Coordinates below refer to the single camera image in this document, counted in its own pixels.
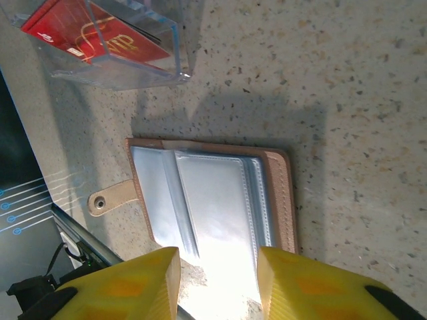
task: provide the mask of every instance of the red card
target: red card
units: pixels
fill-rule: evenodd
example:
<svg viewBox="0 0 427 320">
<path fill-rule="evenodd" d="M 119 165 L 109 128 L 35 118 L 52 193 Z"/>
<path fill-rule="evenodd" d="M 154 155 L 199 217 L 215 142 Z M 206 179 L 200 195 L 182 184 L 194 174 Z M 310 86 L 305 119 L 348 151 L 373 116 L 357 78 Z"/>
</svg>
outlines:
<svg viewBox="0 0 427 320">
<path fill-rule="evenodd" d="M 138 63 L 169 57 L 169 53 L 129 25 L 93 3 L 90 7 L 112 55 Z M 84 0 L 46 0 L 21 30 L 87 63 L 107 53 Z"/>
</svg>

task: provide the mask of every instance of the speckled countertop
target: speckled countertop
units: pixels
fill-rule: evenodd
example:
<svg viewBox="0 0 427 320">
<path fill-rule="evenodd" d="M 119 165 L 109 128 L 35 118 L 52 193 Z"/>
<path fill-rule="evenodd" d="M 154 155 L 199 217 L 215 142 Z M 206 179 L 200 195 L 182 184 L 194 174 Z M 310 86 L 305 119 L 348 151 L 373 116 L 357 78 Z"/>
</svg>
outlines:
<svg viewBox="0 0 427 320">
<path fill-rule="evenodd" d="M 85 206 L 131 177 L 125 137 L 285 149 L 302 253 L 383 281 L 427 315 L 425 0 L 191 6 L 191 82 L 119 93 L 49 78 L 0 17 L 0 66 L 54 201 L 129 259 L 155 248 L 138 205 L 102 218 Z M 186 264 L 182 284 L 196 319 L 261 319 Z"/>
</svg>

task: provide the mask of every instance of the clear acrylic box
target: clear acrylic box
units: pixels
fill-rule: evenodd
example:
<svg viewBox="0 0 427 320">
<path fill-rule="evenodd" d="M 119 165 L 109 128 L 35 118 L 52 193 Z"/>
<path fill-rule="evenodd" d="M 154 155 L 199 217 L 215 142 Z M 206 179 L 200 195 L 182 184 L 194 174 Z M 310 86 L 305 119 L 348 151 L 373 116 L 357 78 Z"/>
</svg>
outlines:
<svg viewBox="0 0 427 320">
<path fill-rule="evenodd" d="M 29 35 L 52 77 L 113 90 L 179 85 L 189 80 L 191 72 L 179 0 L 82 1 L 96 30 L 96 35 L 92 37 L 98 38 L 102 54 L 92 58 L 89 64 Z M 0 6 L 12 25 L 22 27 L 44 2 L 44 0 L 0 0 Z M 93 4 L 134 29 L 143 30 L 153 39 L 157 39 L 157 44 L 169 56 L 140 63 L 116 55 L 103 38 L 102 26 L 94 15 Z"/>
</svg>

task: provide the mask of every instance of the tan leather wallet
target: tan leather wallet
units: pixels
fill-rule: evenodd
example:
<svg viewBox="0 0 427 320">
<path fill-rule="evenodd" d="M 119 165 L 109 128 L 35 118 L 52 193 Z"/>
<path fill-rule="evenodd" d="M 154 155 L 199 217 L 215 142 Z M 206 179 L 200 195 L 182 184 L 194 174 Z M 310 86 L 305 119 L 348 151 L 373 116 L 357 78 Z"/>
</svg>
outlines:
<svg viewBox="0 0 427 320">
<path fill-rule="evenodd" d="M 182 140 L 128 138 L 125 140 L 125 143 L 133 179 L 118 183 L 90 195 L 87 205 L 92 216 L 98 217 L 130 201 L 139 201 L 150 232 L 150 237 L 154 240 L 145 206 L 144 192 L 139 184 L 131 154 L 132 146 L 153 149 L 190 149 L 207 153 L 259 157 L 264 164 L 266 185 L 269 191 L 268 198 L 273 217 L 274 235 L 277 238 L 276 243 L 283 250 L 292 253 L 298 252 L 290 163 L 288 156 L 283 151 L 260 147 L 220 145 Z"/>
</svg>

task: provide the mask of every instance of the yellow robotic claw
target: yellow robotic claw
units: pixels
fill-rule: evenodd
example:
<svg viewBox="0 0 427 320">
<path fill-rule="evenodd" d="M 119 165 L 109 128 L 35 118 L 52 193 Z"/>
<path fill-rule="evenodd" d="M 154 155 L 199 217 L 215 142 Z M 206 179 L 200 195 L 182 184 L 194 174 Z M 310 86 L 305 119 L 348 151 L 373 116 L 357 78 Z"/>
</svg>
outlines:
<svg viewBox="0 0 427 320">
<path fill-rule="evenodd" d="M 74 287 L 77 294 L 52 319 L 175 319 L 180 277 L 178 248 L 153 251 L 58 288 Z"/>
<path fill-rule="evenodd" d="M 272 247 L 258 285 L 264 320 L 423 319 L 381 282 Z"/>
</svg>

